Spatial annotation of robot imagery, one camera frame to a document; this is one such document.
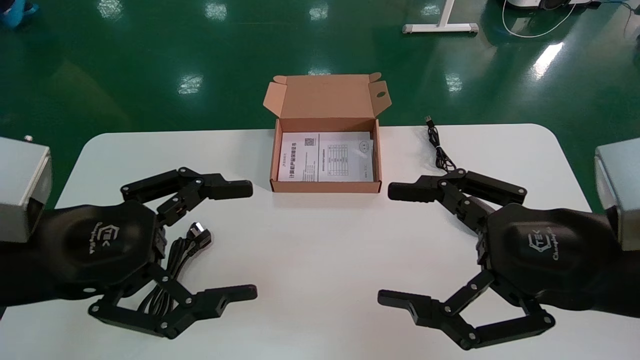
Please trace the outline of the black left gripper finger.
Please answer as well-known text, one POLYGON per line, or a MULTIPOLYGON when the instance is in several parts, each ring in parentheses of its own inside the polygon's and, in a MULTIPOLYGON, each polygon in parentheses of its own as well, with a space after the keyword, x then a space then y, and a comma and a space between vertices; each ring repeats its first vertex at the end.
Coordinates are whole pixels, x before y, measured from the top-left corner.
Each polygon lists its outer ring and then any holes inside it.
POLYGON ((221 317, 229 303, 256 298, 258 288, 253 284, 211 288, 191 294, 160 265, 146 265, 124 283, 108 289, 101 299, 89 306, 88 314, 107 325, 175 339, 197 321, 221 317), (150 281, 155 281, 176 301, 174 309, 164 315, 155 315, 118 306, 128 285, 146 285, 150 281))
POLYGON ((131 182, 121 187, 124 201, 148 203, 169 196, 157 208, 162 226, 172 226, 202 201, 242 199, 253 196, 249 180, 226 180, 220 173, 201 174, 187 167, 131 182))

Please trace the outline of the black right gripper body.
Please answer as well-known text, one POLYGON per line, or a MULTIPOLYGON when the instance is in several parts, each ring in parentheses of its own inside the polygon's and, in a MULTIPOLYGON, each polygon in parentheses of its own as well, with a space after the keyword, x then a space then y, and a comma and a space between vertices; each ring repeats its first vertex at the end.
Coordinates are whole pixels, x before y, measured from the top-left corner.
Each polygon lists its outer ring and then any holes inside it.
POLYGON ((622 250, 604 215, 511 203, 487 217, 483 269, 510 304, 620 314, 613 266, 622 250))

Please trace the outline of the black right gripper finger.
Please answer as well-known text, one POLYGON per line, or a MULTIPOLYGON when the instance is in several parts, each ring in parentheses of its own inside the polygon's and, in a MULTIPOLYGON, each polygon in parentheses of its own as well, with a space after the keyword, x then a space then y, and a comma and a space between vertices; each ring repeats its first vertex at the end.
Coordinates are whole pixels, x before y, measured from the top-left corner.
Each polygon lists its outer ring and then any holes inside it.
POLYGON ((404 202, 439 202, 474 233, 482 232, 494 212, 485 201, 505 207, 523 204, 524 187, 464 169, 442 176, 422 175, 414 183, 391 182, 389 199, 404 202))
POLYGON ((554 317, 537 300, 519 293, 487 269, 480 271, 446 301, 386 289, 378 291, 377 301, 383 306, 407 310, 416 326, 440 330, 465 351, 537 337, 556 325, 554 317), (511 305, 520 307, 525 315, 488 325, 471 326, 463 319, 462 311, 487 289, 492 289, 511 305))

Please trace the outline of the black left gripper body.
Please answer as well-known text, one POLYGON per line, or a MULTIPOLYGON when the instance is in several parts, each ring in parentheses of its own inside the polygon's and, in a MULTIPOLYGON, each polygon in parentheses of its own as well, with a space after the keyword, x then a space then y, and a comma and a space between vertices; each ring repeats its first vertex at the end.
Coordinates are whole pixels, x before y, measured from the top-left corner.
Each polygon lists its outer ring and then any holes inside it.
POLYGON ((39 252, 52 296, 83 300, 123 285, 165 257, 157 214, 134 200, 48 210, 39 222, 39 252))

